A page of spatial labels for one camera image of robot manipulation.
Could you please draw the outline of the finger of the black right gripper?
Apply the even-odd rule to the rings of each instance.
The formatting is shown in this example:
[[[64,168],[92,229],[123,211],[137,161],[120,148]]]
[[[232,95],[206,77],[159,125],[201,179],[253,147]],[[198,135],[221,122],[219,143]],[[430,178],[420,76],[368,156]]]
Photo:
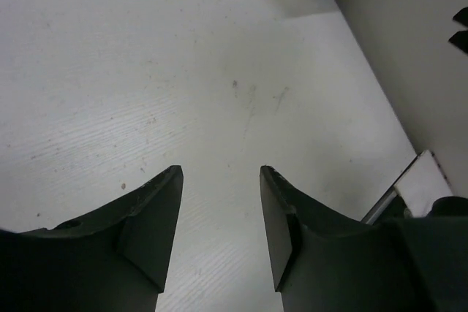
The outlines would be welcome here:
[[[457,31],[449,40],[449,43],[462,51],[468,53],[468,31]]]
[[[454,16],[453,21],[461,26],[468,27],[468,7],[460,9]]]

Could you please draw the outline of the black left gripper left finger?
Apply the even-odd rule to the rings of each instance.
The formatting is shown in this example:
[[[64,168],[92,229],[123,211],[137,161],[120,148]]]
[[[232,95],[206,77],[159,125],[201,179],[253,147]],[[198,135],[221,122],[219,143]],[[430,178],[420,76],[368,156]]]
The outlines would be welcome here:
[[[1,231],[3,311],[154,311],[183,190],[180,166],[53,229]]]

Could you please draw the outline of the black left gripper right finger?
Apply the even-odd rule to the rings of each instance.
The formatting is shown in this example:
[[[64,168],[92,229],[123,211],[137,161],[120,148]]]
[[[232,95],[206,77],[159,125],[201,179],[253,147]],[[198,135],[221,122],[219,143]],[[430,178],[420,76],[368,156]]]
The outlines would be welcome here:
[[[365,224],[260,170],[275,290],[286,311],[465,311],[467,200]]]

